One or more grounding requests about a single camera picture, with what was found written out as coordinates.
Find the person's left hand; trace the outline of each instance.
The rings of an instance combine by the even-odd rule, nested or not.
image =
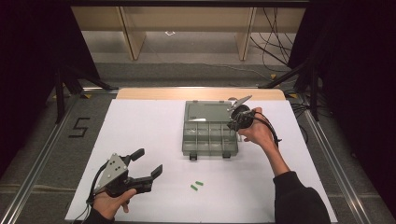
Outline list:
[[[95,196],[93,201],[93,208],[98,211],[103,217],[111,220],[116,215],[119,208],[122,206],[125,213],[129,212],[127,202],[136,195],[136,189],[125,191],[121,196],[112,198],[106,192],[99,193]]]

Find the small green block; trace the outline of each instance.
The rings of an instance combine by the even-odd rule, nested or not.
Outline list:
[[[198,188],[195,187],[194,185],[191,185],[190,187],[191,187],[192,189],[198,190]]]

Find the white tabletop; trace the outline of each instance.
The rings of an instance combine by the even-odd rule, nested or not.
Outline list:
[[[246,105],[263,108],[282,139],[279,148],[286,163],[304,185],[318,191],[331,221],[337,222],[290,103],[248,101]],[[155,179],[152,192],[132,198],[130,213],[119,210],[117,221],[275,222],[274,175],[262,150],[238,142],[239,152],[230,159],[198,157],[198,161],[190,161],[181,151],[184,109],[181,100],[113,100],[65,219],[74,220],[84,211],[93,178],[112,153],[126,156],[144,148],[146,154],[131,161],[129,176],[148,176],[160,164],[163,174]]]

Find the black sleeve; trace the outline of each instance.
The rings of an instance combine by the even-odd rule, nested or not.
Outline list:
[[[112,220],[108,220],[105,217],[96,211],[95,209],[91,209],[90,215],[84,221],[84,224],[112,224],[114,223],[114,218]]]
[[[276,186],[275,220],[277,224],[331,223],[324,202],[318,192],[306,188],[295,172],[274,178]]]

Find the plastic organizer box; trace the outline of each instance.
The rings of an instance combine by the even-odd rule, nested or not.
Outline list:
[[[184,115],[184,156],[196,161],[198,156],[231,158],[238,153],[236,132],[227,123],[228,101],[187,101]]]

